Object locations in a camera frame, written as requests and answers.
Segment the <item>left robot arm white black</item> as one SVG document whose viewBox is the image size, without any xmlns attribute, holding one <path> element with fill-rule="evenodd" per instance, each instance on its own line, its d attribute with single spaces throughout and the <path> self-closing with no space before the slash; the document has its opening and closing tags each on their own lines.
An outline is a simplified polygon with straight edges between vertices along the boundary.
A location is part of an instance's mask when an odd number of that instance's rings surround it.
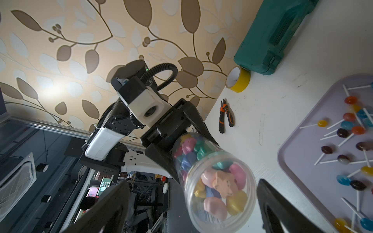
<svg viewBox="0 0 373 233">
<path fill-rule="evenodd" d="M 140 138 L 144 147 L 143 156 L 134 157 L 127 146 L 120 143 L 137 126 L 131 120 L 132 113 L 128 107 L 118 99 L 108 107 L 84 144 L 81 163 L 108 175 L 146 172 L 177 179 L 173 146 L 187 128 L 193 126 L 197 133 L 214 141 L 200 113 L 189 101 L 180 99 L 175 105 L 161 101 L 147 110 L 144 117 L 149 121 L 148 130 Z"/>
</svg>

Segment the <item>clear jar colourful candies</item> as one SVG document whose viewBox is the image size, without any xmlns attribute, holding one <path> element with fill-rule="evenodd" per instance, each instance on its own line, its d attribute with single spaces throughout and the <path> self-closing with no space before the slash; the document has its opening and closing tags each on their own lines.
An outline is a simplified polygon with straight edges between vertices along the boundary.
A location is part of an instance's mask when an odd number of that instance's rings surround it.
<svg viewBox="0 0 373 233">
<path fill-rule="evenodd" d="M 198 133 L 180 136 L 172 155 L 194 227 L 201 233 L 241 229 L 256 202 L 250 168 Z"/>
</svg>

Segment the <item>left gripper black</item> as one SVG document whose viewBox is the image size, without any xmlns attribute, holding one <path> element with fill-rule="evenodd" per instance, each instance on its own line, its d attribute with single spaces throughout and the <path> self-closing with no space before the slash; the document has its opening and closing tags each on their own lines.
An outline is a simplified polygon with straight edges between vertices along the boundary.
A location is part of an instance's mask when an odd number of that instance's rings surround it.
<svg viewBox="0 0 373 233">
<path fill-rule="evenodd" d="M 176 140 L 193 126 L 197 133 L 218 145 L 208 130 L 196 106 L 190 101 L 180 99 L 140 138 L 146 147 L 145 155 L 161 166 L 170 176 L 180 183 L 170 151 Z"/>
</svg>

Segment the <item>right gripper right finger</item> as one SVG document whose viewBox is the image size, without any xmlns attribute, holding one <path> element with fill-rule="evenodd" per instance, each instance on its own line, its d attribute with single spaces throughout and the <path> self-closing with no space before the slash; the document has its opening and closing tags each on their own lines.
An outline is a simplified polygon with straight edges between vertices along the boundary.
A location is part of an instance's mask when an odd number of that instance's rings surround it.
<svg viewBox="0 0 373 233">
<path fill-rule="evenodd" d="M 256 188 L 257 199 L 267 233 L 321 233 L 322 230 L 306 218 L 271 184 L 260 179 Z"/>
</svg>

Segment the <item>orange black pliers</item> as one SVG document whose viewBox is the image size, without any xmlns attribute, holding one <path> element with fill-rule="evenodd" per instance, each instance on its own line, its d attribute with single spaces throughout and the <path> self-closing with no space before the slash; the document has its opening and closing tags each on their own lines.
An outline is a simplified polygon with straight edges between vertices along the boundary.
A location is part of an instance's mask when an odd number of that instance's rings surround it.
<svg viewBox="0 0 373 233">
<path fill-rule="evenodd" d="M 222 99 L 220 102 L 220 116 L 219 116 L 219 132 L 224 134 L 225 127 L 224 127 L 224 120 L 225 117 L 228 120 L 229 127 L 233 128 L 235 126 L 235 120 L 233 114 L 231 113 L 230 107 L 227 104 L 226 99 Z"/>
</svg>

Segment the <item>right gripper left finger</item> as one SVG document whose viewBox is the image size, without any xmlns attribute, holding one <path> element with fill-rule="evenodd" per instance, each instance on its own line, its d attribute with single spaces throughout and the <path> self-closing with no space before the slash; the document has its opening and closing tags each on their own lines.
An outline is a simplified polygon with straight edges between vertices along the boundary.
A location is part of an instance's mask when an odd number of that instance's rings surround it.
<svg viewBox="0 0 373 233">
<path fill-rule="evenodd" d="M 125 225 L 130 199 L 127 182 L 121 182 L 91 210 L 69 226 L 65 233 L 121 233 Z"/>
</svg>

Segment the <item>green plastic tool case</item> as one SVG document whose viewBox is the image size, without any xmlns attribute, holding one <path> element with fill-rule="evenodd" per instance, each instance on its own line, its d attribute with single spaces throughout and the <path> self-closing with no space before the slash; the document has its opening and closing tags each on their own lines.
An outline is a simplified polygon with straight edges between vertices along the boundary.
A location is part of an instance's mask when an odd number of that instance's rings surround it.
<svg viewBox="0 0 373 233">
<path fill-rule="evenodd" d="M 262 75 L 273 74 L 293 35 L 317 3 L 314 0 L 264 0 L 234 56 L 235 63 Z"/>
</svg>

